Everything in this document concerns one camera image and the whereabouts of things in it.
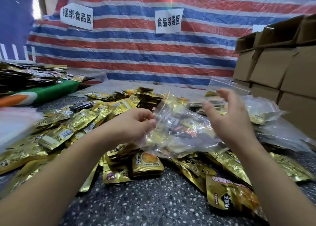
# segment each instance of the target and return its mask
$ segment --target green cloth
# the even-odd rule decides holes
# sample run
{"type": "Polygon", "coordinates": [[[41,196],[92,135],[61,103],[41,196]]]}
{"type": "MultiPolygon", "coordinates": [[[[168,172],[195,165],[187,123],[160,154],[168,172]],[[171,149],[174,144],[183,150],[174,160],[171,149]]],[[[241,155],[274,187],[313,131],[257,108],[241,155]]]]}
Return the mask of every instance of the green cloth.
{"type": "Polygon", "coordinates": [[[28,90],[22,90],[19,92],[34,92],[37,94],[37,98],[33,103],[45,103],[61,96],[73,93],[77,90],[80,82],[72,80],[61,80],[63,83],[50,85],[46,87],[35,87],[28,90]]]}

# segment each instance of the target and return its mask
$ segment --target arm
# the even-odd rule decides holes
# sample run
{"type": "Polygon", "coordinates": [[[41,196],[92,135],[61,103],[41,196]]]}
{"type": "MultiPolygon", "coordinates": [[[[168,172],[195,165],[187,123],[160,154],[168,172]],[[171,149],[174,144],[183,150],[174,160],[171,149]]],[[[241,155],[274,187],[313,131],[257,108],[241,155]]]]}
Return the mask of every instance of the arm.
{"type": "Polygon", "coordinates": [[[270,225],[313,225],[315,205],[256,139],[240,97],[228,89],[217,92],[228,102],[227,114],[219,115],[209,102],[203,108],[216,134],[241,161],[270,225]]]}
{"type": "Polygon", "coordinates": [[[0,201],[0,225],[58,225],[102,155],[155,124],[149,110],[131,109],[92,130],[0,201]]]}

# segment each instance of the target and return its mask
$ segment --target red white and blue striped tarp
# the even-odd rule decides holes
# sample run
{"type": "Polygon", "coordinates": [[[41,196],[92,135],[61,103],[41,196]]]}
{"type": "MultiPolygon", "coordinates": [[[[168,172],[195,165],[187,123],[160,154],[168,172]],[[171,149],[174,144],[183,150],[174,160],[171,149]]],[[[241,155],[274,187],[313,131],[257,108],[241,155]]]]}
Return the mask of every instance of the red white and blue striped tarp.
{"type": "Polygon", "coordinates": [[[205,88],[232,77],[236,39],[267,25],[316,13],[316,0],[59,0],[37,21],[28,48],[38,62],[106,71],[109,79],[205,88]],[[60,22],[68,3],[93,8],[93,31],[60,22]],[[155,34],[155,11],[184,8],[181,32],[155,34]]]}

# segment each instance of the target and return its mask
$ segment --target paper sign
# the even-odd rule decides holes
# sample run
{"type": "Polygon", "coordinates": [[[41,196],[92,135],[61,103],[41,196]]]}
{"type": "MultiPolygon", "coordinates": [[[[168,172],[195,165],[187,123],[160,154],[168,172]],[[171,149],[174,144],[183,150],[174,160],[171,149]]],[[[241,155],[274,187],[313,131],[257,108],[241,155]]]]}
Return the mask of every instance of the paper sign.
{"type": "Polygon", "coordinates": [[[155,11],[156,33],[175,33],[181,31],[183,8],[155,11]]]}
{"type": "Polygon", "coordinates": [[[253,25],[252,32],[262,32],[267,25],[253,25]]]}
{"type": "Polygon", "coordinates": [[[60,21],[71,26],[93,30],[93,9],[70,3],[60,9],[60,21]]]}

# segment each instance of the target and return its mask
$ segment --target stack of cardboard boxes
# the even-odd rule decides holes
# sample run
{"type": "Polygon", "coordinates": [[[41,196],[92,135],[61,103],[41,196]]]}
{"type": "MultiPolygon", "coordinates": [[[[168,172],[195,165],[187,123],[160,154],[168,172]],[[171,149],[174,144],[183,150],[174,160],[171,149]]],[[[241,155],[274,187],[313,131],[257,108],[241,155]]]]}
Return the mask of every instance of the stack of cardboard boxes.
{"type": "Polygon", "coordinates": [[[316,140],[316,14],[240,37],[234,80],[275,101],[284,118],[316,140]]]}

